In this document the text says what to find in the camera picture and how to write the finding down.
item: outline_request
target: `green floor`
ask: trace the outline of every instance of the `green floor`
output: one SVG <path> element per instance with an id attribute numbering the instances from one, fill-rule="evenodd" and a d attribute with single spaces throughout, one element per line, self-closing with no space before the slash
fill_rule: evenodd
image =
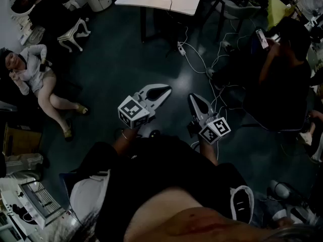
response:
<path id="1" fill-rule="evenodd" d="M 197 13 L 205 15 L 209 2 Z M 147 26 L 152 25 L 152 10 Z M 210 66 L 217 56 L 219 44 L 216 43 L 219 16 L 209 18 L 202 30 L 189 26 L 188 42 L 198 49 L 206 66 Z M 253 20 L 257 26 L 266 27 L 266 17 L 260 15 Z M 212 101 L 214 95 L 204 74 L 195 73 L 186 59 L 178 52 L 165 58 L 169 45 L 162 39 L 148 43 L 140 41 L 140 12 L 137 7 L 112 5 L 107 10 L 95 14 L 88 24 L 92 31 L 89 38 L 82 42 L 82 53 L 74 49 L 68 55 L 69 80 L 82 86 L 82 91 L 69 88 L 66 97 L 72 101 L 84 103 L 91 108 L 91 115 L 72 117 L 75 138 L 66 143 L 59 126 L 48 117 L 45 121 L 41 150 L 50 160 L 51 166 L 45 170 L 43 184 L 63 206 L 68 205 L 65 189 L 59 173 L 68 172 L 80 164 L 91 146 L 97 141 L 114 141 L 114 130 L 123 127 L 118 119 L 117 107 L 128 96 L 152 83 L 169 84 L 173 88 L 167 102 L 158 109 L 156 119 L 145 125 L 140 133 L 148 135 L 151 130 L 159 129 L 164 134 L 177 135 L 188 144 L 197 141 L 191 139 L 186 126 L 192 117 L 187 104 L 189 93 L 197 93 Z M 239 37 L 250 35 L 254 29 L 251 21 L 246 20 Z M 224 34 L 233 32 L 230 21 L 225 22 L 220 39 Z M 185 28 L 181 30 L 180 40 L 185 39 Z M 237 35 L 228 36 L 233 44 Z M 241 39 L 242 47 L 247 39 Z M 202 61 L 187 46 L 187 56 L 198 71 L 204 71 Z M 214 67 L 227 63 L 222 57 Z M 241 89 L 228 88 L 223 92 L 223 99 L 229 107 L 241 106 L 244 92 Z M 308 195 L 313 184 L 317 165 L 313 164 L 295 139 L 284 134 L 265 131 L 262 128 L 241 128 L 242 124 L 252 123 L 252 118 L 242 110 L 229 110 L 227 121 L 232 131 L 219 142 L 219 162 L 231 162 L 240 171 L 248 185 L 264 192 L 271 179 L 288 182 Z"/>

